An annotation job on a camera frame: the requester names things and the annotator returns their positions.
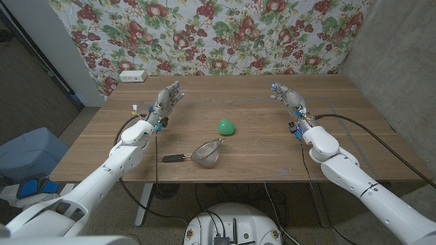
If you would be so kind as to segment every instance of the green egg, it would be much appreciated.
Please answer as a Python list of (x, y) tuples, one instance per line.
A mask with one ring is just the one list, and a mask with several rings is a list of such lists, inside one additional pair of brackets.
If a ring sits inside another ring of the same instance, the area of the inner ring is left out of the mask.
[(222, 135), (231, 135), (234, 132), (234, 125), (227, 119), (222, 119), (218, 124), (218, 133)]

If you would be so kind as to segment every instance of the concrete wall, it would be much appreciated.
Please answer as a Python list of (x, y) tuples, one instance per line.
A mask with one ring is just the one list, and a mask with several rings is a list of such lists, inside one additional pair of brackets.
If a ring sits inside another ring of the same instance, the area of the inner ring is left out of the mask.
[(46, 0), (3, 0), (47, 59), (85, 106), (101, 106), (104, 98), (62, 22)]
[(436, 1), (375, 0), (342, 74), (436, 174)]

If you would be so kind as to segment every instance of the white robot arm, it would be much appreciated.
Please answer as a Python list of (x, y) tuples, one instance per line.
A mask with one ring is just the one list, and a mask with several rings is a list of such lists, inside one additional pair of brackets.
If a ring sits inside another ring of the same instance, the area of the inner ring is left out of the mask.
[(290, 123), (291, 132), (312, 145), (309, 155), (321, 164), (327, 179), (359, 198), (403, 244), (436, 244), (436, 223), (361, 170), (358, 160), (316, 124), (297, 92), (278, 83), (271, 89), (275, 92), (271, 97), (283, 101), (290, 114), (297, 117), (296, 125)]
[(162, 118), (170, 115), (185, 95), (177, 95), (179, 91), (178, 82), (163, 89), (146, 119), (123, 132), (121, 141), (99, 168), (70, 193), (35, 204), (19, 214), (3, 229), (4, 236), (25, 239), (86, 235), (93, 211), (116, 181), (141, 163), (150, 137), (156, 134)]

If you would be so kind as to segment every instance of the fabric backdrop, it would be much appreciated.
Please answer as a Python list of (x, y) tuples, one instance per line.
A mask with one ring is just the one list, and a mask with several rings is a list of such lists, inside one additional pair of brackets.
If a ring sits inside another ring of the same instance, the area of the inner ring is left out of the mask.
[(334, 74), (372, 0), (47, 0), (107, 97), (149, 76)]

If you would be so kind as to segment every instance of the power outlet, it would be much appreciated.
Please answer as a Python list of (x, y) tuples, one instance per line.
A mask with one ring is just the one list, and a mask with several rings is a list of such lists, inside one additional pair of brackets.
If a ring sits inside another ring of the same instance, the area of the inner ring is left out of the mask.
[(145, 71), (123, 71), (120, 74), (122, 82), (143, 82), (147, 78)]

